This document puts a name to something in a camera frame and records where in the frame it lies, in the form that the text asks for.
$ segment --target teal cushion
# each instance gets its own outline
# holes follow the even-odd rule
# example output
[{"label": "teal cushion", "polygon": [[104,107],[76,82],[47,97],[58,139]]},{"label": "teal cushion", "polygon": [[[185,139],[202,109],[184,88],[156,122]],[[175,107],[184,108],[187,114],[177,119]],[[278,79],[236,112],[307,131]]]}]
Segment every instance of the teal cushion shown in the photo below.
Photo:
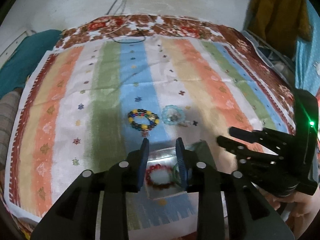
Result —
[{"label": "teal cushion", "polygon": [[26,37],[0,69],[0,98],[17,87],[24,88],[47,50],[52,50],[61,31],[47,30]]}]

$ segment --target human hand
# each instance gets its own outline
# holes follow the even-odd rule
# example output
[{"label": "human hand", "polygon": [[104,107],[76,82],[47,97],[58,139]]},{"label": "human hand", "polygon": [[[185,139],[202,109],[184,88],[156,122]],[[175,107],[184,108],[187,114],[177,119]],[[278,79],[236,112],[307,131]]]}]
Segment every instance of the human hand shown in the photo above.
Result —
[{"label": "human hand", "polygon": [[281,202],[297,203],[295,208],[291,211],[286,222],[293,231],[296,239],[298,239],[304,233],[304,231],[307,230],[320,209],[319,187],[317,187],[317,190],[313,196],[296,191],[288,197],[276,198],[270,193],[261,193],[265,196],[266,200],[275,210],[280,207]]}]

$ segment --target red beaded bracelet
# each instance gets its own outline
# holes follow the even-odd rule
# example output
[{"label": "red beaded bracelet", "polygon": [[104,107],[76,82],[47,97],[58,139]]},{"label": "red beaded bracelet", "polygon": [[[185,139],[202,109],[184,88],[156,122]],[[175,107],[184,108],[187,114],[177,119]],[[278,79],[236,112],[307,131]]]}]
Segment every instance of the red beaded bracelet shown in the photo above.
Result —
[{"label": "red beaded bracelet", "polygon": [[173,172],[172,167],[169,167],[167,165],[151,165],[149,166],[148,169],[146,169],[146,182],[148,186],[152,186],[153,188],[157,188],[157,189],[165,189],[165,188],[169,188],[170,186],[173,186],[175,184],[174,181],[171,181],[170,183],[166,183],[166,184],[157,184],[155,182],[153,182],[150,178],[150,174],[151,172],[153,172],[154,170],[167,170],[169,172]]}]

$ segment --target yellow stripe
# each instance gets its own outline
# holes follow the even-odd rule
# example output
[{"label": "yellow stripe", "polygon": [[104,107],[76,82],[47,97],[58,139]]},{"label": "yellow stripe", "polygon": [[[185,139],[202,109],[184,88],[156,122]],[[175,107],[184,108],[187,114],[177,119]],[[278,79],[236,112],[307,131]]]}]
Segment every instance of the yellow stripe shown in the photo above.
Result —
[{"label": "yellow stripe", "polygon": [[20,162],[19,162],[19,196],[21,208],[24,210],[40,216],[37,214],[36,203],[34,201],[34,192],[32,192],[32,177],[33,172],[33,151],[35,149],[36,131],[39,124],[39,118],[43,109],[44,102],[47,101],[47,96],[50,93],[50,89],[55,82],[55,76],[58,74],[59,68],[64,63],[68,53],[70,51],[62,52],[56,58],[56,61],[52,65],[51,69],[46,74],[38,94],[36,95],[33,106],[30,109],[30,115],[27,125],[24,130],[22,142],[20,145]]},{"label": "yellow stripe", "polygon": [[179,80],[183,82],[188,90],[190,98],[201,114],[204,129],[201,138],[207,141],[213,159],[219,171],[231,173],[236,169],[236,159],[218,146],[216,138],[218,135],[229,137],[228,126],[224,116],[216,109],[211,96],[207,93],[206,87],[189,63],[183,53],[174,44],[174,39],[161,38],[162,46],[170,54],[172,64],[178,73]]}]

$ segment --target mustard yellow cloth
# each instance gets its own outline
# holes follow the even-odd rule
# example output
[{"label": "mustard yellow cloth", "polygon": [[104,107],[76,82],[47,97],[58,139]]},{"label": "mustard yellow cloth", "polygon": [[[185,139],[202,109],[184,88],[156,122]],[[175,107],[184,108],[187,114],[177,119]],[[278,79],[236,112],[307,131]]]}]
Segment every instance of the mustard yellow cloth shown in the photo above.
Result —
[{"label": "mustard yellow cloth", "polygon": [[251,0],[250,7],[248,29],[282,54],[294,55],[297,36],[310,40],[306,0]]}]

